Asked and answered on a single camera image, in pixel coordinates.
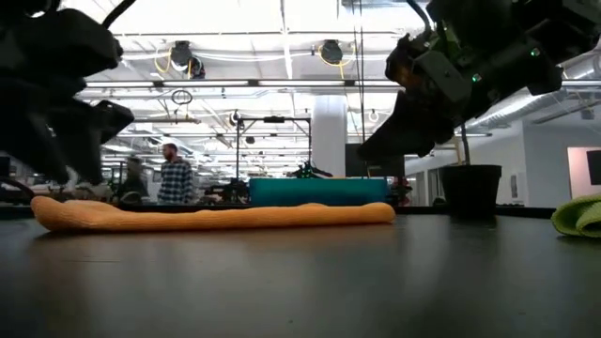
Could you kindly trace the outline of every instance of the table surface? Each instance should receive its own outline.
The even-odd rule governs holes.
[[[0,336],[598,337],[601,241],[549,221],[48,234],[0,222]]]

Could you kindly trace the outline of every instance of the white column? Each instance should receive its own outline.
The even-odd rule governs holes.
[[[347,98],[341,95],[316,96],[312,119],[314,166],[335,177],[343,177],[347,143]]]

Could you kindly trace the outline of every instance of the ceiling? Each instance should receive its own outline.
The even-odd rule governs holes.
[[[64,0],[63,6],[80,9],[101,22],[119,2]],[[355,6],[353,14],[351,8],[341,6],[340,0],[138,0],[111,26],[124,49],[123,61],[117,69],[96,74],[88,81],[186,79],[187,74],[169,66],[166,57],[176,40],[191,43],[193,52],[205,66],[209,80],[352,80],[359,77],[358,71],[365,79],[384,79],[385,59],[396,41],[406,33],[414,35],[424,25],[405,2],[362,2],[362,13]],[[349,1],[343,0],[342,3],[348,4]],[[325,39],[340,41],[345,53],[343,67],[329,66],[315,53]],[[362,49],[362,56],[355,57],[354,49]],[[107,163],[129,155],[127,151],[120,150],[134,149],[135,153],[144,156],[149,165],[156,167],[161,161],[158,153],[160,144],[174,142],[186,149],[190,161],[198,165],[200,173],[227,177],[233,175],[233,168],[229,165],[236,161],[235,149],[231,147],[236,137],[230,136],[235,129],[229,124],[234,112],[248,117],[309,117],[315,96],[323,94],[319,89],[258,89],[190,89],[194,100],[182,106],[172,102],[173,91],[170,90],[87,89],[82,99],[98,101],[113,97],[111,100],[115,103],[132,109],[137,121],[122,134],[198,135],[122,135],[104,149]],[[396,89],[389,88],[364,94],[364,123],[368,134],[390,114],[395,92]],[[353,90],[339,94],[347,96],[349,141],[359,142],[358,134],[362,129],[360,95]],[[194,123],[182,123],[185,116]],[[560,123],[563,118],[574,117],[561,117],[553,123]],[[277,132],[288,136],[257,137],[252,145],[241,142],[242,148],[249,148],[244,150],[246,156],[240,169],[244,176],[257,172],[279,176],[306,160],[304,149],[308,147],[308,138],[300,125],[256,123],[247,132]],[[223,138],[216,137],[218,133],[223,134]],[[259,148],[271,150],[263,151],[263,155],[259,155],[259,150],[252,151]]]

